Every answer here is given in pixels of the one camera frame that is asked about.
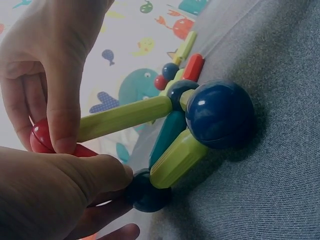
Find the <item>magnetic ball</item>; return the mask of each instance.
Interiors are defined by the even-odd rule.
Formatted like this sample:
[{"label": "magnetic ball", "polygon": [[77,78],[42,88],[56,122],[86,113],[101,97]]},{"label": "magnetic ball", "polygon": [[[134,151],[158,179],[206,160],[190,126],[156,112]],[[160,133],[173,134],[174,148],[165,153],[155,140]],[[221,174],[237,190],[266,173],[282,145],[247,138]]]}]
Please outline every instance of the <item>magnetic ball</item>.
[{"label": "magnetic ball", "polygon": [[167,92],[167,96],[170,98],[172,108],[174,111],[183,111],[180,105],[180,98],[185,91],[190,89],[196,89],[199,84],[191,80],[179,80],[175,82]]},{"label": "magnetic ball", "polygon": [[154,86],[156,89],[158,89],[160,91],[165,90],[167,84],[168,84],[168,81],[165,79],[165,77],[163,75],[158,75],[154,79]]},{"label": "magnetic ball", "polygon": [[163,66],[162,75],[167,81],[171,81],[175,78],[178,71],[179,66],[173,62],[169,62]]},{"label": "magnetic ball", "polygon": [[245,144],[252,136],[254,107],[247,92],[231,81],[209,81],[187,102],[185,118],[192,135],[212,149]]},{"label": "magnetic ball", "polygon": [[150,183],[149,169],[144,168],[133,175],[131,184],[126,188],[127,201],[135,209],[144,213],[154,213],[165,207],[172,197],[171,188],[158,189]]},{"label": "magnetic ball", "polygon": [[49,125],[46,118],[38,121],[30,133],[30,144],[35,153],[55,153],[49,134]]}]

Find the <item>play mat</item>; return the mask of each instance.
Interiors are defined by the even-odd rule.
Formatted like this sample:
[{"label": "play mat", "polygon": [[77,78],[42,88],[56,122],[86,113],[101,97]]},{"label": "play mat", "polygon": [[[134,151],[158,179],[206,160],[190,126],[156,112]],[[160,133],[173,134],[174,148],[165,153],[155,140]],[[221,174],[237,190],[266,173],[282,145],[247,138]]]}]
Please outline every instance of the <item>play mat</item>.
[{"label": "play mat", "polygon": [[[85,63],[82,116],[157,96],[154,79],[171,62],[208,0],[116,0]],[[0,8],[0,41],[31,0],[6,0]],[[144,125],[86,143],[127,162]]]}]

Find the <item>finger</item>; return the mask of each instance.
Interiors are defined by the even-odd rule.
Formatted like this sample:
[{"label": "finger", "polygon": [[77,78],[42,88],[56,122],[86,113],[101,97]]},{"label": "finger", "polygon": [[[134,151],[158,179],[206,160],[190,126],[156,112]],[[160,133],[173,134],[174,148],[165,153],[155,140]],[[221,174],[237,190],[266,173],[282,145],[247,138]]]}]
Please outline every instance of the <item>finger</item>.
[{"label": "finger", "polygon": [[44,72],[43,65],[38,61],[16,61],[8,63],[3,69],[8,79],[17,79],[23,75],[34,75]]},{"label": "finger", "polygon": [[42,85],[42,91],[44,94],[45,102],[48,102],[48,85],[47,85],[47,77],[44,72],[39,73],[40,81]]},{"label": "finger", "polygon": [[47,103],[39,74],[22,77],[26,102],[33,123],[47,116]]},{"label": "finger", "polygon": [[105,235],[98,240],[136,240],[140,235],[140,229],[136,224],[127,224],[118,230],[115,230],[108,235]]},{"label": "finger", "polygon": [[90,189],[88,194],[94,198],[99,193],[123,190],[133,179],[132,169],[113,156],[97,155],[80,159],[81,161],[74,162],[75,167],[81,168],[78,172],[82,176],[84,187]]},{"label": "finger", "polygon": [[66,240],[76,240],[93,235],[131,209],[132,206],[123,198],[113,200],[103,206],[89,207],[84,211],[78,225]]},{"label": "finger", "polygon": [[48,88],[47,119],[54,150],[72,154],[80,126],[79,94],[83,64],[68,57],[59,57],[61,59],[53,57],[44,64]]},{"label": "finger", "polygon": [[32,151],[30,133],[33,126],[29,118],[29,109],[26,104],[26,97],[21,79],[2,79],[1,91],[6,113],[17,136],[23,146],[28,151]]},{"label": "finger", "polygon": [[95,200],[88,206],[88,207],[95,207],[100,204],[104,204],[108,201],[118,199],[124,194],[125,190],[119,190],[119,191],[110,191],[110,192],[103,192],[100,193]]}]

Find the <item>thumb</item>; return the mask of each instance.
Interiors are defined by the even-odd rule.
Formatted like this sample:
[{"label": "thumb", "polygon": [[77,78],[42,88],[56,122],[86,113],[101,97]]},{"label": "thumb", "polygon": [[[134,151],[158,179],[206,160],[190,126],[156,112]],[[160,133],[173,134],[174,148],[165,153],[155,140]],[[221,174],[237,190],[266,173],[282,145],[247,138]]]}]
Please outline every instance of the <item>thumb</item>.
[{"label": "thumb", "polygon": [[125,189],[133,179],[133,171],[110,155],[72,158],[71,166],[77,174],[77,184],[85,193],[88,203],[99,193]]},{"label": "thumb", "polygon": [[72,154],[80,126],[80,84],[83,63],[50,60],[45,64],[47,79],[47,119],[56,153]]}]

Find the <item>hand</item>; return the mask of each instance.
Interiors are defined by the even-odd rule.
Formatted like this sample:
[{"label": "hand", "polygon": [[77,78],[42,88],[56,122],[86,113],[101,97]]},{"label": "hand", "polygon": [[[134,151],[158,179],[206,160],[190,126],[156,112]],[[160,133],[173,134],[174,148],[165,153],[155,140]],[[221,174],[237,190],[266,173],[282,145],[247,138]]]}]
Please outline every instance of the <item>hand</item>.
[{"label": "hand", "polygon": [[[75,157],[0,147],[1,239],[77,240],[128,212],[133,173],[109,155]],[[128,224],[100,240],[135,240]]]},{"label": "hand", "polygon": [[27,150],[32,150],[31,120],[47,117],[54,150],[73,153],[84,64],[112,3],[33,0],[5,36],[0,46],[3,101]]}]

